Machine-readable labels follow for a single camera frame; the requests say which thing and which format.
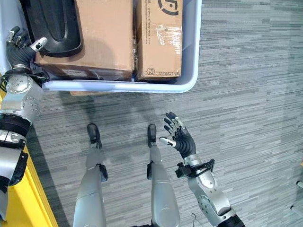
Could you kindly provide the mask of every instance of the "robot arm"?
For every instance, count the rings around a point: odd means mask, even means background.
[[[46,38],[32,45],[23,43],[26,33],[18,35],[19,27],[9,32],[6,44],[7,59],[12,66],[1,77],[1,89],[7,92],[0,109],[0,220],[6,219],[8,186],[21,181],[28,155],[23,152],[29,126],[37,116],[43,90],[35,82],[30,61],[41,50]]]
[[[180,152],[184,164],[178,164],[177,177],[187,177],[188,186],[196,196],[198,205],[208,221],[218,227],[244,227],[236,215],[225,194],[219,189],[215,175],[212,173],[214,160],[203,163],[196,154],[196,145],[184,126],[174,113],[166,114],[164,128],[172,135],[172,140],[160,137],[160,141],[174,147]]]

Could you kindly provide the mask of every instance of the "white plastic bin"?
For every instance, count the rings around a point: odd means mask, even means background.
[[[199,42],[202,0],[183,0],[183,50],[181,76],[173,84],[121,82],[103,80],[53,80],[43,84],[44,90],[56,91],[114,91],[182,93],[190,90],[198,77]],[[25,28],[18,0],[0,0],[0,72],[10,69],[5,57],[5,40],[14,26]]]

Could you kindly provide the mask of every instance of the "yellow frame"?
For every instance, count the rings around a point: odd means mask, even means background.
[[[0,102],[4,96],[0,91]],[[1,226],[58,227],[30,155],[22,181],[9,187],[7,221],[2,221]]]

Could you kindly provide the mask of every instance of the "brown cardboard box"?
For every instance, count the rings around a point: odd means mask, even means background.
[[[133,0],[77,0],[83,49],[65,58],[36,57],[67,79],[129,80],[133,71]]]
[[[181,74],[182,0],[138,0],[138,79],[171,79]]]

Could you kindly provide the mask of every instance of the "logo on box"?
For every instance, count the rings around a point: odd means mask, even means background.
[[[171,16],[176,16],[179,14],[178,2],[177,0],[158,0],[160,9]]]
[[[148,68],[146,72],[147,75],[155,75],[156,70],[155,68]]]

